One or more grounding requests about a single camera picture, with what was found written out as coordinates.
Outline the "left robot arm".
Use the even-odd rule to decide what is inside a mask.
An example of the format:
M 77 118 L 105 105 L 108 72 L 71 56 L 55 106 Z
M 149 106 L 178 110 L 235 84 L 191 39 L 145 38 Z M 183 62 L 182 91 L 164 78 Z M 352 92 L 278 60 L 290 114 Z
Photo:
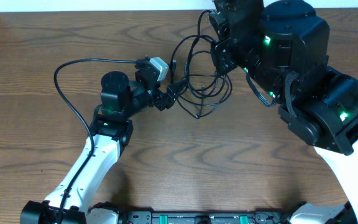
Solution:
M 185 81 L 172 82 L 165 92 L 160 83 L 176 69 L 176 61 L 165 63 L 159 57 L 131 62 L 135 80 L 120 71 L 101 79 L 101 104 L 93 120 L 85 123 L 88 138 L 79 158 L 57 188 L 43 202 L 29 201 L 20 216 L 21 223 L 126 223 L 127 217 L 105 205 L 91 203 L 108 170 L 118 161 L 133 132 L 131 116 L 146 107 L 163 111 L 175 103 Z

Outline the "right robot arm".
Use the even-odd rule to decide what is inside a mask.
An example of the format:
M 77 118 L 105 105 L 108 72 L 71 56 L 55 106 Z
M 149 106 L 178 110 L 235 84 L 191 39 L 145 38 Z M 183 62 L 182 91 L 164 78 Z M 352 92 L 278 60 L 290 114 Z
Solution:
M 278 106 L 289 130 L 334 172 L 347 203 L 300 203 L 281 223 L 358 223 L 358 80 L 328 64 L 328 23 L 304 1 L 216 1 L 209 13 L 220 74 L 246 73 L 254 94 Z

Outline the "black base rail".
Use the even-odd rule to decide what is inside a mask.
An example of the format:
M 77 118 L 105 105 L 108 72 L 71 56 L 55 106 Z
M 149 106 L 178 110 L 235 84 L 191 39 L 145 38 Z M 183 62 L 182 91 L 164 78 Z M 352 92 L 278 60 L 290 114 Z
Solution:
M 98 203 L 86 216 L 95 224 L 357 224 L 349 202 L 333 207 L 318 207 L 307 202 L 287 212 L 256 210 L 245 212 L 163 212 L 149 208 L 121 209 Z

